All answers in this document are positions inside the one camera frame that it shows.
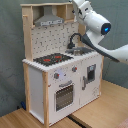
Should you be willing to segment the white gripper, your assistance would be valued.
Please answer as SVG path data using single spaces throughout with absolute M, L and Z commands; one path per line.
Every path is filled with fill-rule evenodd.
M 76 17 L 84 18 L 92 10 L 91 4 L 87 0 L 72 0 Z

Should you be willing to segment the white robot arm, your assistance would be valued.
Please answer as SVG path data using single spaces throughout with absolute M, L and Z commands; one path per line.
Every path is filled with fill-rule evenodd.
M 72 4 L 76 20 L 88 27 L 81 41 L 104 57 L 128 64 L 128 44 L 115 50 L 108 50 L 99 45 L 99 42 L 109 33 L 111 23 L 96 13 L 87 0 L 72 0 Z

